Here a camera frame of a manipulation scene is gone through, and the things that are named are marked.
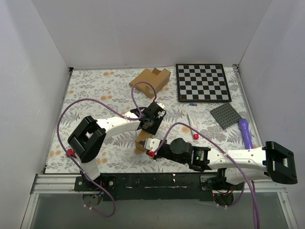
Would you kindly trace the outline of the red black utility knife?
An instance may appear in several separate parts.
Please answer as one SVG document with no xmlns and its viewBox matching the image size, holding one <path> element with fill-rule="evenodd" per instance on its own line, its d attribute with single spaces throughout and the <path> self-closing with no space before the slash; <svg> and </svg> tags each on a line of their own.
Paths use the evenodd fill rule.
<svg viewBox="0 0 305 229">
<path fill-rule="evenodd" d="M 75 155 L 75 153 L 74 153 L 74 151 L 73 151 L 72 149 L 68 149 L 68 150 L 67 150 L 66 156 L 67 156 L 67 157 L 76 158 L 76 155 Z"/>
</svg>

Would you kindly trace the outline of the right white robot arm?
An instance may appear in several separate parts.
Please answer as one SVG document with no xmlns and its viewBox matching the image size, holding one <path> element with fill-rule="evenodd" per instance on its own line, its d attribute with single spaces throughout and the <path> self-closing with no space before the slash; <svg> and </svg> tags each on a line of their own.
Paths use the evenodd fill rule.
<svg viewBox="0 0 305 229">
<path fill-rule="evenodd" d="M 267 141 L 259 148 L 221 153 L 214 148 L 193 146 L 182 138 L 170 144 L 149 138 L 145 148 L 153 159 L 165 158 L 187 164 L 197 172 L 224 170 L 215 178 L 216 185 L 223 190 L 244 182 L 245 177 L 249 180 L 270 179 L 285 185 L 297 184 L 293 152 L 273 141 Z"/>
</svg>

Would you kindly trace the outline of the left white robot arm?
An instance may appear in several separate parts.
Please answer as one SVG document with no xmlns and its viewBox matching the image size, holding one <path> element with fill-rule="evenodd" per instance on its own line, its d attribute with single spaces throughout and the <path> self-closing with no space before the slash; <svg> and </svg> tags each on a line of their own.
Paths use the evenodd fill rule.
<svg viewBox="0 0 305 229">
<path fill-rule="evenodd" d="M 155 135 L 164 116 L 165 105 L 152 102 L 148 107 L 132 109 L 122 116 L 94 119 L 87 116 L 79 123 L 68 138 L 68 144 L 80 162 L 83 173 L 87 175 L 85 185 L 96 191 L 101 187 L 97 155 L 108 138 L 129 131 L 144 130 Z"/>
</svg>

